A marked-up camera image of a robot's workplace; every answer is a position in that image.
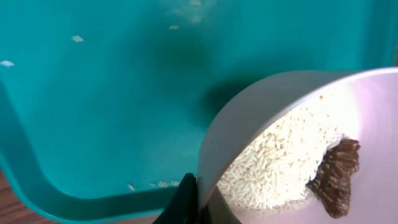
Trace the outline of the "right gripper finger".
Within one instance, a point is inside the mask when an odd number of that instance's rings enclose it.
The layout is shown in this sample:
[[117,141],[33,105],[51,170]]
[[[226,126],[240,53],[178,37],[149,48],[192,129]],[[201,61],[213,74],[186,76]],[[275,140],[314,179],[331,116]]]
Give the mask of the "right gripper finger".
[[154,224],[194,224],[198,216],[198,189],[194,174],[185,174],[171,202]]

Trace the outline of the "small white plate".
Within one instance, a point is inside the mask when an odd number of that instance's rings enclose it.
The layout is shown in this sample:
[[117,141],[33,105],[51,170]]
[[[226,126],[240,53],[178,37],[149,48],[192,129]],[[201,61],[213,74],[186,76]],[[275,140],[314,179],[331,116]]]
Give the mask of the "small white plate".
[[327,90],[333,108],[360,143],[349,214],[340,223],[397,222],[397,69],[294,71],[264,78],[231,99],[210,124],[198,162],[198,204],[209,206],[217,181],[264,129],[301,102]]

